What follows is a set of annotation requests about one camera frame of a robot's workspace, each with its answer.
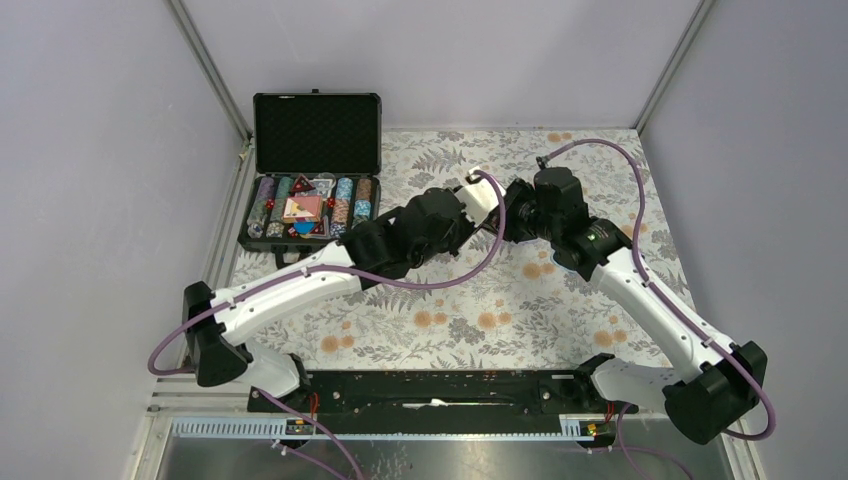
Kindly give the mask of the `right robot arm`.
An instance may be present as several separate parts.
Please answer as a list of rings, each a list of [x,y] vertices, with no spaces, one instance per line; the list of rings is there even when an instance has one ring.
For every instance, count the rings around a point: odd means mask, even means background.
[[[506,240],[547,241],[556,264],[617,302],[671,364],[631,365],[598,354],[585,365],[601,398],[663,413],[700,445],[728,433],[759,404],[765,351],[714,328],[654,276],[615,223],[590,214],[569,169],[540,170],[531,182],[517,179],[504,201]]]

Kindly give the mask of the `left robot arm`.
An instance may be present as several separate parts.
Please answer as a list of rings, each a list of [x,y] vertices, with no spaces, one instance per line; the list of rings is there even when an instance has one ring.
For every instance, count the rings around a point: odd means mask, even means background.
[[[239,383],[281,398],[307,386],[294,354],[261,345],[257,332],[324,300],[377,285],[418,290],[406,275],[433,257],[457,255],[492,216],[503,238],[505,190],[475,172],[457,189],[431,188],[319,251],[273,274],[209,294],[208,310],[187,320],[191,370],[198,386]]]

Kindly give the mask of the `black poker chip case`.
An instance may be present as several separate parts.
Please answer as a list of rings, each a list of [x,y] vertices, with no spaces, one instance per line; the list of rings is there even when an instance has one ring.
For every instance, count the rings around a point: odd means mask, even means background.
[[[363,220],[380,201],[382,100],[376,93],[257,93],[256,179],[238,242],[278,265],[309,254]],[[286,199],[320,195],[317,222],[284,223]]]

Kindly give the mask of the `floral table mat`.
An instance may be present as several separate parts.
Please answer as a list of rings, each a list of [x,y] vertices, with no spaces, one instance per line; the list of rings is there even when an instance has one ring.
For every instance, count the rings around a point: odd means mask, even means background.
[[[539,155],[580,179],[593,214],[637,235],[647,266],[678,296],[690,291],[656,187],[635,184],[629,160],[642,160],[633,130],[390,131],[382,138],[379,208],[404,204],[430,187],[451,187],[480,167],[500,182],[530,180]],[[647,208],[640,211],[644,195]],[[579,276],[557,266],[547,243],[507,243],[486,260],[489,234],[458,257],[433,259],[413,282],[470,281],[432,292],[378,286],[317,303],[256,335],[263,346],[298,355],[310,370],[571,368],[598,353],[667,366],[668,359],[625,311]]]

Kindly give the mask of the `card deck box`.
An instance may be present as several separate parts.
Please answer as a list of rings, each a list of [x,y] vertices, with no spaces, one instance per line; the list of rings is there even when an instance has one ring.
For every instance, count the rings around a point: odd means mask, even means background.
[[[317,222],[323,215],[324,206],[325,200],[320,195],[289,197],[281,220],[284,223]]]

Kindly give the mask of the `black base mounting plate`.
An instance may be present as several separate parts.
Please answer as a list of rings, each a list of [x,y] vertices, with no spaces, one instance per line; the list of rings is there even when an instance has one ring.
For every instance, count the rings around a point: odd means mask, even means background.
[[[602,399],[583,369],[317,370],[280,401],[338,436],[565,436],[564,420],[586,432],[624,405]]]

